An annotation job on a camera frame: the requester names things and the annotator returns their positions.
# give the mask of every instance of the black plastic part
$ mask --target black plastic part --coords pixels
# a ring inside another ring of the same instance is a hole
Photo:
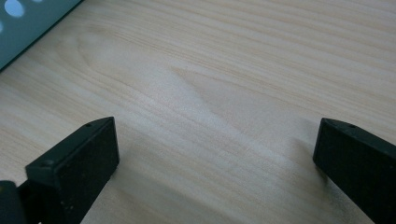
[[[0,182],[7,190],[0,192],[0,206],[7,206],[0,223],[80,223],[119,162],[114,118],[85,124],[26,166],[28,180],[18,193],[12,182]]]
[[[20,195],[11,181],[0,181],[0,223],[26,223]]]
[[[373,222],[396,223],[396,146],[355,125],[322,119],[313,159]]]

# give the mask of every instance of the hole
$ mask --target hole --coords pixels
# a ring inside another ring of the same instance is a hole
[[[43,161],[40,164],[40,167],[50,167],[51,165],[53,165],[53,161]]]
[[[16,18],[22,17],[24,14],[23,5],[18,0],[7,0],[4,3],[4,9],[8,15]]]

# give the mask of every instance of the teal object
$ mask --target teal object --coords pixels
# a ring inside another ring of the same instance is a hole
[[[0,5],[0,71],[81,0],[6,0]]]

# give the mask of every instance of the light wood surface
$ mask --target light wood surface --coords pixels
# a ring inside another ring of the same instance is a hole
[[[396,2],[86,0],[0,74],[0,115],[17,184],[116,118],[86,224],[372,223],[312,155],[322,117],[396,144]]]

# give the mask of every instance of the wooden table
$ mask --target wooden table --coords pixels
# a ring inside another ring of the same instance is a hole
[[[116,118],[83,223],[372,223],[312,162],[322,117],[396,143],[392,0],[86,0],[0,75],[0,179]]]

